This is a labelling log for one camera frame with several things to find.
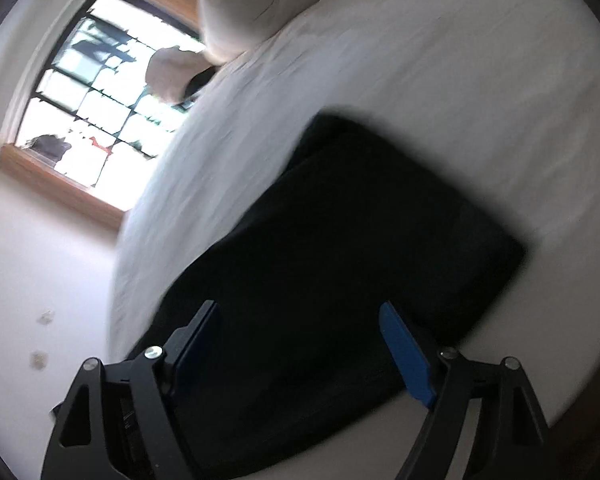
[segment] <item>window pane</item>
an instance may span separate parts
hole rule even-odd
[[[93,87],[102,90],[116,101],[126,106],[135,104],[146,86],[144,72],[146,67],[137,66],[137,62],[123,63],[118,70],[104,68]]]
[[[151,178],[156,160],[146,160],[124,143],[116,144],[94,193],[123,211],[131,209]]]
[[[96,40],[96,43],[106,43],[110,46],[120,46],[131,39],[131,36],[116,25],[93,18],[84,19],[79,30]]]
[[[32,149],[49,152],[48,163],[57,171],[91,186],[115,206],[131,208],[154,171],[155,157],[186,116],[147,95],[144,82],[155,51],[175,45],[204,49],[123,0],[97,0],[80,17],[36,89],[58,106],[34,96],[17,145],[27,147],[33,140]]]
[[[85,97],[78,115],[101,127],[110,134],[120,131],[129,115],[129,109],[108,97],[91,91]]]
[[[54,65],[75,75],[87,84],[93,81],[102,66],[99,62],[86,57],[72,48],[63,50],[56,58]]]
[[[16,145],[25,146],[40,135],[53,135],[61,139],[68,133],[74,118],[38,98],[29,101],[22,119]]]
[[[134,115],[126,122],[120,132],[119,138],[129,143],[137,142],[135,147],[147,155],[157,156],[164,153],[173,139],[173,133],[169,133],[147,121],[140,115]]]
[[[98,181],[107,152],[93,145],[93,141],[82,136],[69,134],[66,141],[71,149],[64,154],[55,170],[83,186],[92,186]]]
[[[177,130],[187,117],[186,114],[161,103],[151,95],[146,95],[140,99],[136,106],[136,112],[144,115],[167,132]]]
[[[69,110],[77,110],[89,88],[55,71],[42,79],[38,91]]]

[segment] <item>wall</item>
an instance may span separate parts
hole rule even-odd
[[[80,363],[106,355],[114,252],[114,234],[0,174],[0,454],[19,480],[40,477],[48,413]]]
[[[79,4],[20,0],[0,26],[0,138]],[[48,413],[80,363],[106,355],[114,253],[110,231],[0,174],[0,454],[19,480],[40,478]],[[47,310],[55,317],[43,326],[36,320]],[[48,353],[45,369],[30,367],[33,351]]]

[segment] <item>metal screw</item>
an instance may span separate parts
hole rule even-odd
[[[440,355],[445,358],[447,361],[452,361],[456,357],[458,357],[458,350],[455,348],[451,348],[451,346],[447,348],[443,348],[440,352]]]
[[[507,357],[504,359],[504,365],[509,370],[518,370],[520,368],[520,361],[518,361],[515,357]]]
[[[82,364],[82,368],[87,372],[91,372],[91,370],[95,370],[98,367],[98,363],[99,361],[95,357],[91,357]]]
[[[160,348],[159,346],[149,346],[149,348],[147,348],[144,351],[144,357],[146,357],[147,359],[157,359],[161,355],[162,348]]]

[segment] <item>mattress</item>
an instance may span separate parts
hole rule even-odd
[[[528,241],[522,274],[461,349],[517,356],[555,420],[600,361],[600,24],[582,0],[321,0],[226,65],[123,228],[110,359],[324,108],[383,124]],[[424,415],[398,398],[285,478],[392,478]]]

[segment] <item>wooden window sill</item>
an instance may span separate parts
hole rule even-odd
[[[0,170],[32,190],[115,231],[125,212],[94,196],[90,188],[57,173],[35,156],[13,144],[0,149]]]

